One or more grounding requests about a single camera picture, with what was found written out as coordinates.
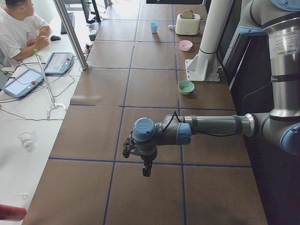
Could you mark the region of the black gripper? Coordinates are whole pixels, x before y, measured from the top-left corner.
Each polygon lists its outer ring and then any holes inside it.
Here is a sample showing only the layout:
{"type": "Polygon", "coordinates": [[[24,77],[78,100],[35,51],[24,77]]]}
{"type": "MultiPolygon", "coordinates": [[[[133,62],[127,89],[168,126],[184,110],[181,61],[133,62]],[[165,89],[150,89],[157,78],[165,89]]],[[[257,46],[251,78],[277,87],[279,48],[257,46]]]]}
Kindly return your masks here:
{"type": "Polygon", "coordinates": [[[152,151],[148,151],[147,155],[141,155],[141,159],[144,161],[144,165],[142,168],[142,173],[144,177],[150,177],[151,169],[152,169],[152,162],[157,157],[157,148],[153,149],[152,151]]]}

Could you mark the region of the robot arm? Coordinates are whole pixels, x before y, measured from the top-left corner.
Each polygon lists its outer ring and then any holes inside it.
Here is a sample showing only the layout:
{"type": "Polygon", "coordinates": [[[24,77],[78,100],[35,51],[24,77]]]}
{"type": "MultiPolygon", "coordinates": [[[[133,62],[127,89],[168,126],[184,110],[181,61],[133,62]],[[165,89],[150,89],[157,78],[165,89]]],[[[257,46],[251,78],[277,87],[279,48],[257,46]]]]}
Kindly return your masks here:
{"type": "Polygon", "coordinates": [[[292,155],[300,154],[300,3],[297,0],[244,0],[240,33],[266,33],[269,40],[274,107],[243,116],[178,116],[162,122],[140,118],[123,144],[123,156],[138,155],[150,176],[159,145],[187,145],[192,135],[259,135],[292,155]]]}

